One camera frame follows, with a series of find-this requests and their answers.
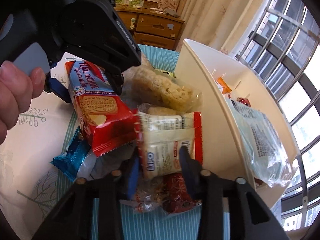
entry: human hand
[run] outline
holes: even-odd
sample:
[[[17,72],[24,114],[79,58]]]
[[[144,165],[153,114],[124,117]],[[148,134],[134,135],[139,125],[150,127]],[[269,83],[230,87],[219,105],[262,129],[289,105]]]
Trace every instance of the human hand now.
[[[7,131],[14,127],[19,114],[27,111],[31,99],[41,95],[44,89],[45,74],[38,67],[30,77],[19,70],[12,62],[5,61],[0,67],[0,144]]]

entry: blue foil wrapper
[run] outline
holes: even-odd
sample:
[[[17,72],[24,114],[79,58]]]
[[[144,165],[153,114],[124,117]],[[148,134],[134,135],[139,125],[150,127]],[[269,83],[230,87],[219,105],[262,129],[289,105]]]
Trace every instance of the blue foil wrapper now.
[[[80,128],[78,127],[67,146],[66,152],[54,157],[51,164],[61,170],[68,179],[74,181],[90,148],[90,145],[82,137]]]

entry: round logo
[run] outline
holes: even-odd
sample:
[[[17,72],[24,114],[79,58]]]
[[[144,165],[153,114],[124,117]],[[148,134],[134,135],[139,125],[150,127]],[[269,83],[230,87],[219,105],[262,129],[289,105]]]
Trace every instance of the round logo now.
[[[83,87],[76,86],[73,89],[73,93],[75,94],[75,97],[78,97],[85,93],[85,89]]]

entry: striped fabric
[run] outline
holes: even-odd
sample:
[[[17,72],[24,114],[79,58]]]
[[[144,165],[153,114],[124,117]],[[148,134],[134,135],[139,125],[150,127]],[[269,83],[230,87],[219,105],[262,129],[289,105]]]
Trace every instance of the striped fabric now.
[[[154,68],[174,72],[179,57],[178,52],[146,45],[139,45],[139,47]],[[76,115],[74,113],[66,133],[63,151],[72,138],[75,122]],[[57,199],[60,199],[71,185],[72,182],[59,171]],[[120,205],[120,208],[125,240],[195,240],[197,237],[201,207],[196,207],[182,214],[169,216],[161,208],[142,214],[134,213],[132,207],[123,204]],[[98,240],[98,210],[99,200],[95,199],[93,202],[91,240]],[[224,214],[224,229],[224,240],[229,240],[228,213]]]

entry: wooden cabinet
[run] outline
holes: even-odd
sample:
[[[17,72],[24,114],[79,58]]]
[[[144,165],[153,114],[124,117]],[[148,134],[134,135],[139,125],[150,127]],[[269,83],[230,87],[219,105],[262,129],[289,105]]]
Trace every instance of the wooden cabinet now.
[[[140,14],[136,31],[175,40],[179,34],[181,26],[181,23],[170,19]]]
[[[174,49],[175,40],[145,33],[135,33],[134,40],[138,44],[149,45],[163,49]]]
[[[137,24],[138,14],[132,12],[117,12],[128,30],[134,30]]]
[[[117,9],[119,17],[138,44],[175,49],[183,21],[150,9]]]

